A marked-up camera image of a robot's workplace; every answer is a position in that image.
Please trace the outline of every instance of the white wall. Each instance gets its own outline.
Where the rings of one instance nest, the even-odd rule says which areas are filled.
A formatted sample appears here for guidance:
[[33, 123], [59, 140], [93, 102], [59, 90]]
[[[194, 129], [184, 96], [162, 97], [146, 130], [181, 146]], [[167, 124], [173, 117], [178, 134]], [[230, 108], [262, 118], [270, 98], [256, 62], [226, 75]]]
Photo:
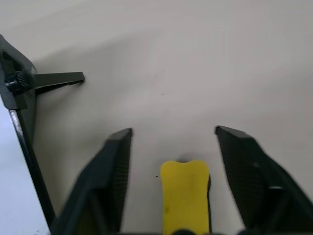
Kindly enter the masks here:
[[156, 176], [182, 156], [210, 167], [213, 231], [242, 228], [219, 124], [253, 135], [313, 199], [312, 8], [311, 0], [91, 0], [2, 22], [1, 34], [38, 72], [87, 78], [39, 99], [34, 147], [56, 210], [104, 139], [124, 127], [135, 131], [125, 231], [161, 231]]

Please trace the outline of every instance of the black metal rod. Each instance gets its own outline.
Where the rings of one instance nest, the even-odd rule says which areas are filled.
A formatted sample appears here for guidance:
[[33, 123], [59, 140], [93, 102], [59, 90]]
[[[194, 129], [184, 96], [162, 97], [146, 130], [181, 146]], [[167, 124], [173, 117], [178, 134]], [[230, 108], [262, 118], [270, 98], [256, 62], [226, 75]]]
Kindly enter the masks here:
[[64, 83], [77, 83], [85, 80], [82, 72], [63, 72], [63, 73], [47, 73], [34, 74], [35, 86], [44, 87]]
[[31, 141], [26, 133], [26, 127], [21, 111], [10, 110], [10, 116], [23, 151], [30, 176], [33, 180], [38, 199], [43, 209], [45, 219], [50, 227], [56, 216]]

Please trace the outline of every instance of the black knob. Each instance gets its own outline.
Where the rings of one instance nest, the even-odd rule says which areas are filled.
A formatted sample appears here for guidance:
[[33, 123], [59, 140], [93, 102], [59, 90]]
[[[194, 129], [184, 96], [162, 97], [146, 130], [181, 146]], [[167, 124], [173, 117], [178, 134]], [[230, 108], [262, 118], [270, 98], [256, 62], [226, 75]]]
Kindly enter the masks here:
[[29, 71], [18, 71], [15, 74], [6, 77], [6, 87], [15, 94], [22, 94], [34, 89], [35, 77]]

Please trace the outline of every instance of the yellow sponge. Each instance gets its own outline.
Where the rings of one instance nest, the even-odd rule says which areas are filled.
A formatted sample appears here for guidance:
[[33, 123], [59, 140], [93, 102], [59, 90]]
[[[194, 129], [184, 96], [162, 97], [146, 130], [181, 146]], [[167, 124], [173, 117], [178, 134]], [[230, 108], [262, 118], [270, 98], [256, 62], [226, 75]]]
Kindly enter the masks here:
[[164, 235], [178, 230], [190, 230], [197, 235], [209, 233], [209, 177], [203, 161], [168, 161], [162, 165]]

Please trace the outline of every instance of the yellow foam block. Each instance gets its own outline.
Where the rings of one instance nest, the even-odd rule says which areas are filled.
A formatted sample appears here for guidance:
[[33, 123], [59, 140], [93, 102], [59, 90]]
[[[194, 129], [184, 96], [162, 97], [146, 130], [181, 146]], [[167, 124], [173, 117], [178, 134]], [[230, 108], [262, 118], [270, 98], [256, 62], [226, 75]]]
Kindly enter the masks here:
[[207, 200], [209, 169], [203, 161], [165, 162], [161, 167], [163, 188], [163, 234], [190, 230], [209, 233]]

